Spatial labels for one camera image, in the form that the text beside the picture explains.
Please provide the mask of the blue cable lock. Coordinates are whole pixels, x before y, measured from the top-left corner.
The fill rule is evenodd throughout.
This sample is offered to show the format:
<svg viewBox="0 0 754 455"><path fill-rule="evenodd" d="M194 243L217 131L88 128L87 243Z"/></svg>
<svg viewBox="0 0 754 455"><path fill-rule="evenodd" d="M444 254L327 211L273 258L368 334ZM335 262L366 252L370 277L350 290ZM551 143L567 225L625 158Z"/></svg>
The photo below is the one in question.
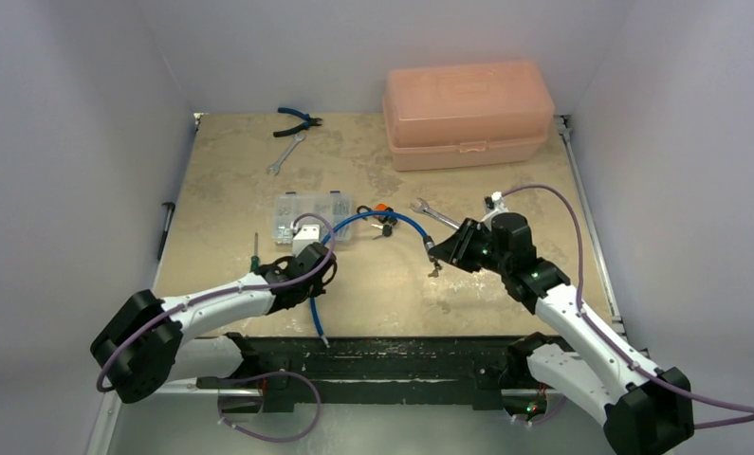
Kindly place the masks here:
<svg viewBox="0 0 754 455"><path fill-rule="evenodd" d="M430 245L434 244L434 241L432 240L432 236L414 219L412 219L411 217L405 214L398 213L395 211L390 211L390 210L366 210L361 213L353 214L349 216L348 218L340 221L336 225L334 225L331 229L331 232L327 233L326 236L322 239L322 243L326 244L330 240L335 240L337 232L339 230L342 230L343 228L348 227L350 224L353 224L357 220L368 219L368 218L377 219L380 216L387 217L388 219L393 218L400 222L404 222L408 224L412 229L414 229L419 234L422 240L422 244L426 250L429 250L431 248ZM312 316L312 320L313 320L313 324L314 324L317 336L322 342L323 346L325 348L329 348L330 342L322 328L321 317L318 312L315 298L309 299L309 308L310 308L310 313Z"/></svg>

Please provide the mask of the orange black padlock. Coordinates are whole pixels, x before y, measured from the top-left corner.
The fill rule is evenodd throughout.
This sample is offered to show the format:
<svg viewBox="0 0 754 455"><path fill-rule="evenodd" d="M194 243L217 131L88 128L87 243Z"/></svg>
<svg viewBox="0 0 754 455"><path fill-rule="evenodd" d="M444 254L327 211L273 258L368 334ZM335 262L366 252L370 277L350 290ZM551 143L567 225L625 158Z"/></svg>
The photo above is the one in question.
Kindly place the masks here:
<svg viewBox="0 0 754 455"><path fill-rule="evenodd" d="M360 214L360 213L363 213L363 212L376 212L377 215L372 215L372 218L374 218L375 220L379 216L391 216L391 217L394 217L393 215L388 215L388 212L393 212L393 211L394 211L394 209L392 207L390 207L390 206L388 206L386 204L383 204L383 203L379 203L379 204L377 204L373 208L369 207L369 206L365 206L365 205L360 205L360 206L357 207L357 214Z"/></svg>

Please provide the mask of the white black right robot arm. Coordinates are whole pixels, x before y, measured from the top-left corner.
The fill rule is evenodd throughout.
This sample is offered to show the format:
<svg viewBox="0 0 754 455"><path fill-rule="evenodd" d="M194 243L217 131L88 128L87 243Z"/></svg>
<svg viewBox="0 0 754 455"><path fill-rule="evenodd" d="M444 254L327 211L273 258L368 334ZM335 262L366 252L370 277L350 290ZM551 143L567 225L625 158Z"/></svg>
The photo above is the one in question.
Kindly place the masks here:
<svg viewBox="0 0 754 455"><path fill-rule="evenodd" d="M664 454L693 436L688 378L661 369L614 332L583 302L578 289L540 257L527 220L500 213L488 223L466 219L429 255L469 273L489 270L507 294L554 329L571 353L535 336L507 360L516 384L554 387L589 414L616 454Z"/></svg>

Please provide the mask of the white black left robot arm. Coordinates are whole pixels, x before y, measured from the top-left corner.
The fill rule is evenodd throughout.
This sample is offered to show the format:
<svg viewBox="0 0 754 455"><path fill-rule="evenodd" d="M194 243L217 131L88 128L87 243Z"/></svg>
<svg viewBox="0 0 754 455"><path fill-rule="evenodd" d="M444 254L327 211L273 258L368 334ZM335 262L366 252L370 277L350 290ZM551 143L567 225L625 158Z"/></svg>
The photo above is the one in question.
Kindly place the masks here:
<svg viewBox="0 0 754 455"><path fill-rule="evenodd" d="M235 281L191 295L133 294L92 341L96 388L136 403L169 382L177 354L211 330L287 310L325 291L337 272L332 247L313 242Z"/></svg>

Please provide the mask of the large chrome open-end wrench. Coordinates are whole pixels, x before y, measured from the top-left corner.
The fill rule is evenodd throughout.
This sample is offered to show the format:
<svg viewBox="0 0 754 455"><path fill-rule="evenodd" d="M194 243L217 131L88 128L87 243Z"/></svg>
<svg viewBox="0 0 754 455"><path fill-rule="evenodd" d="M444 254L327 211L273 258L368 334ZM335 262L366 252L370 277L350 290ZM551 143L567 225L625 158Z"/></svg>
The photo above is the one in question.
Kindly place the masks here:
<svg viewBox="0 0 754 455"><path fill-rule="evenodd" d="M460 227L460 224L458 222L454 221L447 215L444 215L439 211L433 209L429 205L428 201L423 198L418 197L416 199L416 203L410 204L410 209L415 213L424 214L453 230L457 230Z"/></svg>

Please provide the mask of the small silver open-end wrench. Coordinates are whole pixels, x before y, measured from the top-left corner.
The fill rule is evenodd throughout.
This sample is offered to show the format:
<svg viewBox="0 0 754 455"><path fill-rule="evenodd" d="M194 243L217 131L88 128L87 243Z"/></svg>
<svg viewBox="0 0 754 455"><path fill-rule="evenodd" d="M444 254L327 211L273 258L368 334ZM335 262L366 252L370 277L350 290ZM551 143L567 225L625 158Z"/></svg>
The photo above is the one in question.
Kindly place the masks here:
<svg viewBox="0 0 754 455"><path fill-rule="evenodd" d="M290 156L290 154L295 150L295 148L305 140L305 133L297 133L293 136L291 142L289 145L285 148L285 150L279 155L279 157L266 168L266 174L270 175L277 175L283 163L286 161L286 159Z"/></svg>

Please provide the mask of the pink plastic toolbox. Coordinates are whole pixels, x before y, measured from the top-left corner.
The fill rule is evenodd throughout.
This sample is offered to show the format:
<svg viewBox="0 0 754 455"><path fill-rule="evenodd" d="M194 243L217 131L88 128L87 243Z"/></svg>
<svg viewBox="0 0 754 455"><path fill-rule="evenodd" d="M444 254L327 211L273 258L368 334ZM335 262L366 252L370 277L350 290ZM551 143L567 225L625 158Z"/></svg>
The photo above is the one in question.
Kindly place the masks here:
<svg viewBox="0 0 754 455"><path fill-rule="evenodd" d="M382 112L400 172L526 161L547 139L554 101L531 61L391 71Z"/></svg>

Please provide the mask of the black hammer beside table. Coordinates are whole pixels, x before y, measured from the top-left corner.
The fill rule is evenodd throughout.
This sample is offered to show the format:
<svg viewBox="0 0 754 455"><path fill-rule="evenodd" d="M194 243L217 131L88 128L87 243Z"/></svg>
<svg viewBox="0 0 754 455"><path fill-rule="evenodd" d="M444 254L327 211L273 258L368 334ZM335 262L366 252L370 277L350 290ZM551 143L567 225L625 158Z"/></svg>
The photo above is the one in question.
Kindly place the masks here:
<svg viewBox="0 0 754 455"><path fill-rule="evenodd" d="M171 224L172 224L173 217L174 217L174 214L175 214L175 203L174 202L168 201L168 202L162 203L161 206L163 208L165 208L165 217L164 217L163 227L162 227L162 230L161 230L161 234L159 236L159 243L158 243L158 247L157 247L157 251L156 251L156 259L158 261L161 261L161 259L162 259L164 248L165 248L166 243L167 243L167 239L168 239L168 236L169 236Z"/></svg>

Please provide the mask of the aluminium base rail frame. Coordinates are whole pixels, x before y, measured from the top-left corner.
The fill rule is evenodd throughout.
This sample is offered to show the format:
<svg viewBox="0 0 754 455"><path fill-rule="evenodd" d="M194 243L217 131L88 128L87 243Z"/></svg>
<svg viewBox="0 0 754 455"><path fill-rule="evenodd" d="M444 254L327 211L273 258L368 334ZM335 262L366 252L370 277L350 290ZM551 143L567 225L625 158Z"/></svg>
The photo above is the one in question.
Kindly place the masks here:
<svg viewBox="0 0 754 455"><path fill-rule="evenodd" d="M322 239L336 225L319 213L299 214L287 227L291 241L304 224L319 225ZM334 252L336 240L337 235L319 243ZM470 405L476 410L503 410L516 421L536 426L556 414L543 395L526 409L503 397L504 390L515 387L537 386L541 391L552 387L533 379L520 356L535 344L535 336L567 353L573 351L555 330L553 336L534 333L513 338L506 347L496 339L354 338L330 343L329 348L308 349L301 367L294 369L291 360L299 353L297 346L282 353L263 351L238 333L215 336L211 330L177 354L171 379L164 385L193 378L202 389L254 388L260 410L286 412L303 402L295 389L295 382L302 381L315 401L328 397L348 404Z"/></svg>

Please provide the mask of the green handled screwdriver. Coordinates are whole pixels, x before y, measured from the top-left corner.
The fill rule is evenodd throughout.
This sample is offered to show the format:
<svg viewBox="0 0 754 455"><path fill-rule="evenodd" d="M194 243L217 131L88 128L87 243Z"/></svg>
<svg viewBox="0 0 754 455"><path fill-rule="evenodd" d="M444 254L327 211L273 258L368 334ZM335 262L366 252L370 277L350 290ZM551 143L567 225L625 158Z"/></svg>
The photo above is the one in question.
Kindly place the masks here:
<svg viewBox="0 0 754 455"><path fill-rule="evenodd" d="M260 264L260 256L259 256L259 233L254 233L254 240L253 240L253 249L252 254L250 256L250 262L249 262L249 271L254 272Z"/></svg>

